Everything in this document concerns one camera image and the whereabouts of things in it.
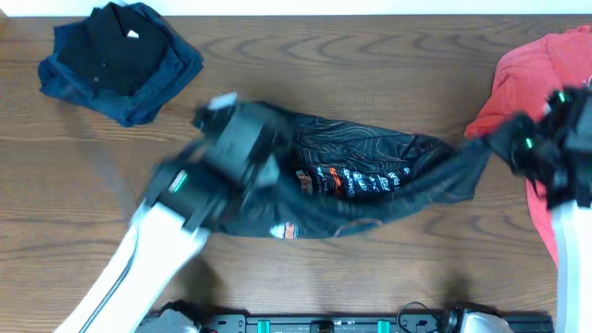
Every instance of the folded clothing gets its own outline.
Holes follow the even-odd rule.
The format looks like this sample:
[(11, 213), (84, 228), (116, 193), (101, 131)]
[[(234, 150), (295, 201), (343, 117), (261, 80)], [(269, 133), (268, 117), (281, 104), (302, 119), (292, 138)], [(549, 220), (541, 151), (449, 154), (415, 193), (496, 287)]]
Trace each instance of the folded clothing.
[[(116, 12), (114, 8), (118, 8), (118, 6), (112, 4), (107, 6), (107, 9)], [(77, 30), (85, 29), (85, 24), (93, 19), (93, 17), (96, 18), (96, 15), (100, 13), (97, 12), (98, 9), (95, 9), (93, 16), (81, 22), (54, 27), (54, 52), (39, 64), (38, 74), (42, 84), (40, 91), (45, 95), (62, 99), (75, 105), (88, 107), (113, 118), (121, 126), (130, 127), (152, 122), (160, 111), (161, 106), (175, 97), (189, 84), (203, 66), (202, 58), (197, 50), (185, 43), (160, 19), (158, 13), (153, 9), (141, 3), (120, 8), (117, 10), (126, 9), (137, 14), (144, 20), (142, 24), (150, 23), (166, 36), (168, 43), (163, 53), (158, 56), (158, 52), (155, 52), (151, 56), (152, 60), (141, 65), (143, 68), (150, 68), (154, 64), (154, 59), (159, 57), (154, 72), (151, 72), (149, 69), (145, 71), (140, 70), (140, 76), (137, 76), (137, 73), (129, 72), (128, 78), (118, 83), (120, 85), (116, 90), (106, 88), (103, 85), (104, 82), (102, 79), (113, 79), (115, 77), (114, 74), (120, 73), (120, 70), (123, 70), (121, 68), (123, 62), (106, 62), (105, 67), (103, 67), (102, 59), (106, 59), (105, 56), (101, 57), (102, 54), (96, 54), (96, 60), (93, 60), (93, 63), (95, 65), (99, 64), (98, 66), (102, 68), (100, 70), (105, 71), (100, 73), (103, 76), (98, 81), (94, 81), (93, 79), (88, 80), (86, 78), (91, 77), (96, 72), (90, 70), (87, 74), (83, 73), (81, 75), (74, 71), (74, 68), (66, 64), (69, 60), (73, 60), (73, 57), (76, 57), (76, 55), (68, 55), (68, 52), (72, 52), (69, 47), (73, 47), (74, 51), (77, 49), (76, 39), (75, 42), (71, 42), (70, 37), (72, 35), (80, 37), (81, 32), (77, 32)], [(139, 31), (134, 32), (139, 35), (144, 31), (144, 28), (136, 29)], [(120, 38), (133, 39), (133, 37), (127, 36)], [(68, 46), (68, 43), (74, 43), (74, 46)], [(64, 60), (64, 57), (60, 58), (64, 50), (67, 53), (66, 60)], [(115, 68), (114, 72), (105, 74), (113, 68)], [(118, 91), (124, 90), (130, 92), (136, 89), (137, 82), (140, 81), (143, 81), (142, 86), (131, 94), (123, 94)]]
[(94, 88), (130, 95), (152, 76), (168, 36), (130, 8), (95, 8), (74, 27), (57, 60)]
[[(471, 139), (494, 131), (516, 112), (525, 111), (540, 120), (548, 108), (547, 98), (563, 86), (590, 87), (592, 83), (592, 33), (582, 26), (565, 33), (550, 33), (538, 41), (510, 51), (498, 63), (491, 97), (464, 135)], [(533, 223), (555, 265), (557, 243), (541, 184), (535, 191), (526, 183), (528, 208)]]
[[(454, 150), (440, 139), (295, 113), (294, 144), (279, 159), (277, 185), (251, 192), (213, 231), (281, 239), (352, 235), (421, 211), (472, 199), (489, 149)], [(194, 126), (207, 131), (207, 112)]]

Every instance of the wood grain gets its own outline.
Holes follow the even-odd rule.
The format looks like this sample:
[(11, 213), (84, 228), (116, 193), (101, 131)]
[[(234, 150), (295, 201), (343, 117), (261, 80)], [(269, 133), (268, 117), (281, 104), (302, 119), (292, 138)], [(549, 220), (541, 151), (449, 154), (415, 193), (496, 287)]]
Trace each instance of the wood grain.
[[(154, 124), (133, 129), (38, 92), (52, 27), (78, 19), (15, 18), (0, 38), (2, 332), (56, 327), (124, 234), (129, 216), (89, 157), (96, 144), (137, 199), (152, 164), (198, 135), (189, 123), (194, 107), (228, 91), (459, 143), (504, 53), (592, 18), (170, 18), (205, 69)], [(439, 307), (463, 299), (554, 315), (555, 288), (524, 182), (492, 158), (473, 201), (433, 206), (361, 236), (215, 235), (157, 305), (185, 298), (255, 314), (386, 313), (409, 301)]]

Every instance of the red shirt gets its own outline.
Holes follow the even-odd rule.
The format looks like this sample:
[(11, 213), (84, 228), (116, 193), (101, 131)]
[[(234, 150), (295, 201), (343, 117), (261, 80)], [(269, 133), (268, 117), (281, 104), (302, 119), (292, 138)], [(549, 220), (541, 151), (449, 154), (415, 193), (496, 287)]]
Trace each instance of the red shirt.
[[(590, 87), (592, 83), (591, 26), (582, 26), (565, 33), (550, 33), (538, 41), (510, 51), (498, 63), (491, 97), (464, 132), (471, 139), (494, 131), (517, 111), (525, 111), (532, 119), (545, 114), (547, 97), (563, 86)], [(537, 185), (539, 195), (542, 185)], [(550, 222), (547, 203), (535, 194), (526, 182), (528, 209), (538, 234), (545, 242), (555, 265), (557, 244)]]

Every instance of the green light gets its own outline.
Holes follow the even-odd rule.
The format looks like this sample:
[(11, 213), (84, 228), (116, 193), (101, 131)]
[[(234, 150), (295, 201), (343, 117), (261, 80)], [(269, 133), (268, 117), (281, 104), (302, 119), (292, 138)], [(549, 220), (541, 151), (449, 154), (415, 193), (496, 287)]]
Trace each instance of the green light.
[(534, 146), (535, 146), (535, 143), (533, 142), (533, 140), (530, 138), (527, 138), (526, 139), (526, 148), (532, 149)]
[(259, 320), (257, 322), (257, 333), (269, 333), (271, 332), (271, 323), (269, 320)]
[(378, 320), (378, 333), (390, 333), (390, 322), (388, 320)]
[(181, 180), (179, 180), (179, 183), (177, 183), (177, 186), (175, 187), (175, 190), (173, 190), (173, 193), (178, 191), (181, 188), (181, 185), (183, 185), (183, 183), (185, 182), (186, 179), (187, 179), (187, 174), (184, 174), (181, 177)]

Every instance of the folded black shirt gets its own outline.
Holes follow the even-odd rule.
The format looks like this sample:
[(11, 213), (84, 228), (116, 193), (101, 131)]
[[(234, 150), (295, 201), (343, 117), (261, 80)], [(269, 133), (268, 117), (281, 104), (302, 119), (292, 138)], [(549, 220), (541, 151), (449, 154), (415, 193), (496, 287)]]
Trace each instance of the folded black shirt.
[(113, 118), (121, 126), (129, 127), (152, 122), (161, 106), (183, 90), (203, 65), (199, 52), (183, 41), (149, 6), (136, 3), (123, 8), (153, 24), (170, 41), (156, 71), (140, 89), (131, 95), (113, 89), (97, 89), (70, 66), (57, 60), (74, 31), (85, 25), (91, 17), (54, 27), (54, 52), (39, 63), (38, 75), (42, 84), (40, 91), (45, 95), (88, 107)]
[(150, 21), (110, 3), (73, 29), (57, 61), (95, 88), (131, 95), (156, 71), (168, 44)]

